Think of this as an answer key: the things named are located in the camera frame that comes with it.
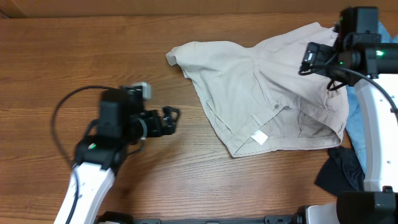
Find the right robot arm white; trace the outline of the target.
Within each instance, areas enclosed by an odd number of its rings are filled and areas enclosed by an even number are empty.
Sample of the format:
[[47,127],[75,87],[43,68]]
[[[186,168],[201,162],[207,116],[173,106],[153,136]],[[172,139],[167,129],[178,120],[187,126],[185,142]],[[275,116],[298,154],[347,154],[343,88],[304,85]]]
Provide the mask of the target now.
[[298,212],[295,223],[397,223],[397,44],[383,43],[376,7],[348,7],[331,47],[308,44],[299,75],[319,74],[355,89],[364,121],[364,191]]

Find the beige shorts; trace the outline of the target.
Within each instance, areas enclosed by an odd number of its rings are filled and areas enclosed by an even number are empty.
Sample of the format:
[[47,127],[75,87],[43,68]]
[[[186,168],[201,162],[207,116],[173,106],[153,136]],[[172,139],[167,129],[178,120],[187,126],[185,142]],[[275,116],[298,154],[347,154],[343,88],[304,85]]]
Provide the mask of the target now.
[[233,157],[339,146],[349,113],[344,88],[299,75],[308,43],[336,34],[314,22],[245,48],[228,41],[189,42],[167,55],[192,81],[217,136]]

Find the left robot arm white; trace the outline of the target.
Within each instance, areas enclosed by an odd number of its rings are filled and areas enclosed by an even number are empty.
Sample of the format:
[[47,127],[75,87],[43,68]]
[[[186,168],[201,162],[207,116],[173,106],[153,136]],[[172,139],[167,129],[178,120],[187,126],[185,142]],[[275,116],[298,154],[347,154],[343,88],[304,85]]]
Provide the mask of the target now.
[[56,106],[50,120],[52,138],[71,167],[68,190],[55,219],[56,223],[133,223],[132,216],[98,210],[124,161],[132,155],[129,146],[140,144],[143,151],[147,138],[159,138],[175,132],[180,111],[171,106],[146,110],[144,102],[151,98],[151,87],[145,82],[113,88],[101,86],[99,117],[92,120],[77,143],[71,159],[61,145],[55,129],[61,106],[78,88]]

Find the black garment near base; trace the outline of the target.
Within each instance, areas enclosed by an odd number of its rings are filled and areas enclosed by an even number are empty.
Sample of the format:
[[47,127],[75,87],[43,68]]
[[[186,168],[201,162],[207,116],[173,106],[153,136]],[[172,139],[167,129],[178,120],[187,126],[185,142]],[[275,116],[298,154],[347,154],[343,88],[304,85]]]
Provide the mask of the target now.
[[328,160],[320,169],[315,184],[338,197],[347,191],[364,191],[364,172],[353,149],[333,147],[327,150]]

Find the blue denim jeans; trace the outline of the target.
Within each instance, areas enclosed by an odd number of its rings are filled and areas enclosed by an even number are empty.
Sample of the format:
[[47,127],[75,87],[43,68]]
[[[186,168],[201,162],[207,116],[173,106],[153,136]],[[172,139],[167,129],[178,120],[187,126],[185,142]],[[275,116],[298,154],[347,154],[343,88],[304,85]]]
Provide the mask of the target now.
[[358,97],[353,86],[346,86],[348,104],[349,104],[349,115],[346,123],[346,131],[351,144],[354,148],[355,154],[361,165],[364,173],[366,173],[366,141],[364,133],[364,123],[361,114],[361,108],[359,105]]

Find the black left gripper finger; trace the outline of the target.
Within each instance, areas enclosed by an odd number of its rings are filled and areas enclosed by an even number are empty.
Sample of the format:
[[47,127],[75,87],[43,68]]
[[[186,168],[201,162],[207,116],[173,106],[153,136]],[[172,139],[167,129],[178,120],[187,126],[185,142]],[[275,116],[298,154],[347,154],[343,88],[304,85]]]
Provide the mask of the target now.
[[171,106],[165,106],[162,108],[164,114],[164,123],[177,123],[180,110]]
[[177,123],[174,120],[165,120],[162,128],[163,135],[172,135],[177,127]]

